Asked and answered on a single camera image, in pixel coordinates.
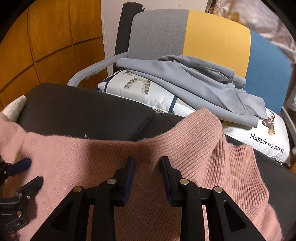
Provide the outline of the pink knitted sweater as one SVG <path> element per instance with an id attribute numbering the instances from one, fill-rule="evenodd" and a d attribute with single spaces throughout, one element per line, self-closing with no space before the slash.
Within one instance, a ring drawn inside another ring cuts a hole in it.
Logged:
<path id="1" fill-rule="evenodd" d="M 200 109 L 162 135 L 138 142 L 94 141 L 26 132 L 1 115 L 1 156 L 8 162 L 28 157 L 32 165 L 6 182 L 12 195 L 36 176 L 44 185 L 36 197 L 33 219 L 20 230 L 30 240 L 64 197 L 75 187 L 95 187 L 135 157 L 130 199 L 115 213 L 117 240 L 178 240 L 181 211 L 170 207 L 158 168 L 167 156 L 182 176 L 203 188 L 222 187 L 266 240 L 281 240 L 282 231 L 250 146 L 229 144 L 222 125 Z"/>

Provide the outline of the white folded towel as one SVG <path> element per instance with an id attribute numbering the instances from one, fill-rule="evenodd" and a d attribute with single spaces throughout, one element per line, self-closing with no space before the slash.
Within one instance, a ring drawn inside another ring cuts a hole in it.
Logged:
<path id="1" fill-rule="evenodd" d="M 27 98 L 22 95 L 9 103 L 2 111 L 2 113 L 8 118 L 8 120 L 16 122 L 21 111 L 23 110 Z"/>

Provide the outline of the white printed pillow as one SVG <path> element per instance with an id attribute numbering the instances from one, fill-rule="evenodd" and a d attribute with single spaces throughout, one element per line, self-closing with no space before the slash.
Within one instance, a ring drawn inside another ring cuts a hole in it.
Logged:
<path id="1" fill-rule="evenodd" d="M 186 117 L 195 111 L 163 87 L 127 70 L 119 70 L 107 77 L 96 90 L 139 102 L 163 113 Z M 282 165 L 290 165 L 290 141 L 285 122 L 271 110 L 266 112 L 268 118 L 259 120 L 255 128 L 223 121 L 223 132 Z"/>

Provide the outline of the grey blue garment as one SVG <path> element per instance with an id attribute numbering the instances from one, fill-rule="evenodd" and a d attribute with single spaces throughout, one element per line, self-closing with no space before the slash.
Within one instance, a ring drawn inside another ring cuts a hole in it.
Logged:
<path id="1" fill-rule="evenodd" d="M 264 100 L 248 94 L 246 79 L 228 67 L 181 55 L 120 58 L 116 66 L 155 82 L 195 110 L 207 108 L 221 120 L 255 128 L 259 119 L 268 118 Z"/>

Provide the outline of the grey yellow blue chair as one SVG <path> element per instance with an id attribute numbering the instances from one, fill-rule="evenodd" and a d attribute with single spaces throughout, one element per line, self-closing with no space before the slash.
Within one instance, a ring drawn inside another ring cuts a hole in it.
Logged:
<path id="1" fill-rule="evenodd" d="M 244 90 L 261 97 L 266 110 L 283 119 L 292 70 L 285 54 L 251 29 L 200 11 L 158 9 L 136 14 L 128 51 L 84 68 L 68 85 L 77 86 L 108 66 L 114 66 L 114 73 L 126 70 L 116 66 L 120 58 L 156 60 L 167 55 L 200 58 L 233 69 L 246 79 Z"/>

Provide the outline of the black rolled mat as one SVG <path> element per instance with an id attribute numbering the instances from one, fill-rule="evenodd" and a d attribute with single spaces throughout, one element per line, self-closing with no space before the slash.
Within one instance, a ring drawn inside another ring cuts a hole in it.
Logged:
<path id="1" fill-rule="evenodd" d="M 142 4 L 134 2 L 123 4 L 117 31 L 115 55 L 128 51 L 133 18 L 143 11 Z"/>

